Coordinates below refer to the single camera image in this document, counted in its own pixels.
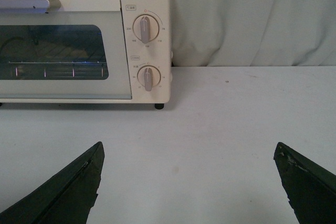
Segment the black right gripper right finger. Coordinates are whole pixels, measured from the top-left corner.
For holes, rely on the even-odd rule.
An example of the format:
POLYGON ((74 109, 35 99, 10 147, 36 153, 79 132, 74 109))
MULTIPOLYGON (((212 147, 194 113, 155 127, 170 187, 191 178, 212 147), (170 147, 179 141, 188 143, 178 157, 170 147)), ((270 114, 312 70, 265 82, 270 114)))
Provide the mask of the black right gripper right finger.
POLYGON ((335 174, 279 142, 274 161, 299 223, 335 223, 335 174))

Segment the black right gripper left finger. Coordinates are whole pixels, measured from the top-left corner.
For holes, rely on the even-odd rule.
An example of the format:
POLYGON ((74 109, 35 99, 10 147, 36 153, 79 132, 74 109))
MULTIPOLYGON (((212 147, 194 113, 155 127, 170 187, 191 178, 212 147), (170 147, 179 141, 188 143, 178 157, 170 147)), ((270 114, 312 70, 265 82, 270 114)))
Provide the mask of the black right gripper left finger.
POLYGON ((1 212, 1 223, 86 223, 104 162, 97 142, 32 193, 1 212))

